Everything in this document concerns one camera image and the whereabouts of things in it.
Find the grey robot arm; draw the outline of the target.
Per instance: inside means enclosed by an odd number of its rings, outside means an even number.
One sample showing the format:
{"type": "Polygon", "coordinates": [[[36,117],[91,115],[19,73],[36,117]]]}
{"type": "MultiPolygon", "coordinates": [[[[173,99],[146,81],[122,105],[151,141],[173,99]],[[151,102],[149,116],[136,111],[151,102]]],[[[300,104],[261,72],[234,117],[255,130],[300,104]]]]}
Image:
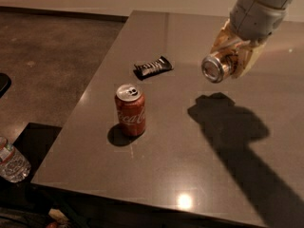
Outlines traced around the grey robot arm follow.
{"type": "Polygon", "coordinates": [[[293,0],[237,0],[201,64],[212,83],[238,78],[254,65],[293,0]]]}

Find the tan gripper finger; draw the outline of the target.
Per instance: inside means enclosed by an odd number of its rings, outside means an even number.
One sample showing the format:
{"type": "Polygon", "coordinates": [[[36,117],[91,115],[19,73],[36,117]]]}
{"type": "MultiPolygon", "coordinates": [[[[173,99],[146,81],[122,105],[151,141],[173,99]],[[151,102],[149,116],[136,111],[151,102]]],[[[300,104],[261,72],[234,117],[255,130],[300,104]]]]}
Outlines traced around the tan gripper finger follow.
{"type": "Polygon", "coordinates": [[[231,76],[236,79],[245,75],[256,63],[261,52],[265,47],[265,43],[238,43],[233,47],[233,72],[231,76]]]}
{"type": "Polygon", "coordinates": [[[231,30],[230,20],[227,20],[211,46],[210,53],[219,52],[222,55],[237,55],[244,50],[244,46],[244,41],[231,30]]]}

